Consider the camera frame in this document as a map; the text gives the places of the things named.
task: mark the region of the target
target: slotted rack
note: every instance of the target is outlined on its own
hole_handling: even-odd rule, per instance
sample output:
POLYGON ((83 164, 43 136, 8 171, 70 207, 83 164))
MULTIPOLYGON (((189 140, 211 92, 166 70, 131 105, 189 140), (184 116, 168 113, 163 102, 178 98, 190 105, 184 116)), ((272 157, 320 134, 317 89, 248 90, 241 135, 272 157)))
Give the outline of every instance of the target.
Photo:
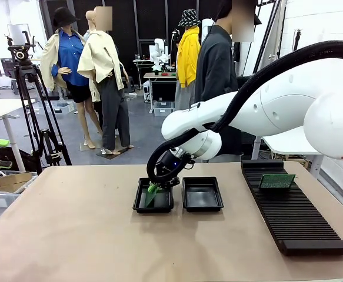
POLYGON ((244 160, 242 172, 280 252, 286 256, 343 255, 343 240, 303 191, 260 189, 263 174, 286 174, 282 160, 244 160))

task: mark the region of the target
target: gray pants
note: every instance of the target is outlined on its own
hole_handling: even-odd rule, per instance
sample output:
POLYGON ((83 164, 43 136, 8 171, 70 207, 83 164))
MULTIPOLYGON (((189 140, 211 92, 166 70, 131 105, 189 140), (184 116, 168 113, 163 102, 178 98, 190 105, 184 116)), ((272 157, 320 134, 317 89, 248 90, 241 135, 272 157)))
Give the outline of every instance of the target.
POLYGON ((219 155, 211 160, 203 160, 203 163, 240 163, 242 156, 238 155, 219 155))
POLYGON ((194 104, 195 100, 195 80, 186 88, 181 88, 180 82, 177 80, 177 91, 175 92, 175 109, 187 110, 194 104))
POLYGON ((103 113, 103 148, 115 150, 115 127, 118 127, 123 147, 131 144, 128 105, 123 89, 118 90, 115 77, 105 78, 98 84, 103 113))

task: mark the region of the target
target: green object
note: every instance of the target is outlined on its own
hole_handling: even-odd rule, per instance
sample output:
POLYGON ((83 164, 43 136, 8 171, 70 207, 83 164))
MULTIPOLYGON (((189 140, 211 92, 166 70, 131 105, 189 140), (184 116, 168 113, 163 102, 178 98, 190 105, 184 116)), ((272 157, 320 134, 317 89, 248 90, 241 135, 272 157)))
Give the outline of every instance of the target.
POLYGON ((9 145, 9 140, 0 139, 0 147, 7 147, 9 145))
POLYGON ((158 187, 158 185, 151 184, 148 188, 148 192, 146 193, 146 199, 145 199, 145 207, 150 206, 152 201, 154 200, 157 193, 161 190, 161 188, 158 187))
POLYGON ((289 189, 295 174, 263 174, 260 189, 289 189))

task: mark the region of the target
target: table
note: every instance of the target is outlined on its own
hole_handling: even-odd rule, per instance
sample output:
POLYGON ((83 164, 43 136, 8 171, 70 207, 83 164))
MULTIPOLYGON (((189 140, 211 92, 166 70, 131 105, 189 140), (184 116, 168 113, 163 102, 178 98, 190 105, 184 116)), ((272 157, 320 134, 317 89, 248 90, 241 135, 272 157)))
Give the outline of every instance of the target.
POLYGON ((0 99, 0 120, 2 119, 4 121, 5 129, 8 133, 9 141, 11 143, 13 154, 16 159, 19 171, 25 172, 26 170, 24 162, 22 161, 22 157, 19 152, 17 142, 14 138, 14 133, 11 128, 11 124, 9 123, 9 119, 15 119, 17 117, 8 114, 20 108, 22 108, 22 102, 20 99, 0 99))
MULTIPOLYGON (((343 206, 299 163, 289 173, 343 238, 343 206)), ((285 257, 239 163, 196 164, 216 176, 225 208, 170 214, 132 210, 145 165, 50 167, 0 217, 0 282, 343 281, 343 257, 285 257)))
POLYGON ((303 126, 273 136, 257 137, 252 159, 258 159, 261 139, 276 154, 307 156, 312 162, 310 172, 318 178, 324 156, 307 141, 303 126))
POLYGON ((153 113, 154 111, 154 106, 153 106, 153 89, 152 89, 152 82, 153 81, 157 81, 158 79, 175 79, 175 83, 177 82, 177 77, 173 74, 175 74, 175 72, 166 72, 168 75, 161 75, 162 72, 159 73, 159 75, 155 75, 153 72, 147 72, 144 75, 144 79, 148 79, 149 80, 149 84, 150 84, 150 111, 149 113, 153 113))
POLYGON ((142 87, 142 83, 141 83, 141 73, 140 73, 140 67, 141 65, 154 65, 154 62, 152 62, 151 60, 133 60, 133 62, 135 63, 136 67, 137 67, 137 73, 138 73, 138 83, 139 83, 139 87, 141 89, 142 87))

